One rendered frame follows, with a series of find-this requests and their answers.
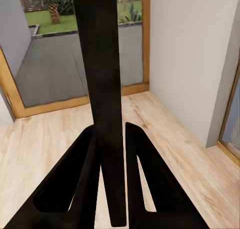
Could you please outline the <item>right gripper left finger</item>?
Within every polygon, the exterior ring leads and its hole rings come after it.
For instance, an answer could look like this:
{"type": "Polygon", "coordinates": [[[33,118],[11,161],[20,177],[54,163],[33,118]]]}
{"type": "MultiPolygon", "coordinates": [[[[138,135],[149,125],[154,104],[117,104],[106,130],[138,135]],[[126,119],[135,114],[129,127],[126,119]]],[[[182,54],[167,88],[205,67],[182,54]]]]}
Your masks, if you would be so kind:
{"type": "Polygon", "coordinates": [[[94,229],[100,168],[93,124],[79,135],[4,229],[94,229]]]}

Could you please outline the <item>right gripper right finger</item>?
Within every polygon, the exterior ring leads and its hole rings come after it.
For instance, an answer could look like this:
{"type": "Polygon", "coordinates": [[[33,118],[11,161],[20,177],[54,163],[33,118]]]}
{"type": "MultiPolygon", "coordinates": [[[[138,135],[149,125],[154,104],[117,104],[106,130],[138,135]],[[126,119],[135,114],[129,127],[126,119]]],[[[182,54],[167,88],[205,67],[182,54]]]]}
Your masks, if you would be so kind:
{"type": "Polygon", "coordinates": [[[125,124],[129,229],[210,229],[145,131],[125,124]],[[139,157],[156,212],[145,209],[139,157]]]}

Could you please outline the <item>poster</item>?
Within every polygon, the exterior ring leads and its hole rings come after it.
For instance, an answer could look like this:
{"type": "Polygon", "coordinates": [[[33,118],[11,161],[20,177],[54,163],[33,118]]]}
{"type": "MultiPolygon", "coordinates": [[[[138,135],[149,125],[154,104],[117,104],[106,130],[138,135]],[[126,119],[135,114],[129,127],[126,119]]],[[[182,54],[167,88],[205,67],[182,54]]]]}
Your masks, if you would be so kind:
{"type": "Polygon", "coordinates": [[[110,223],[127,226],[117,0],[73,0],[110,223]]]}

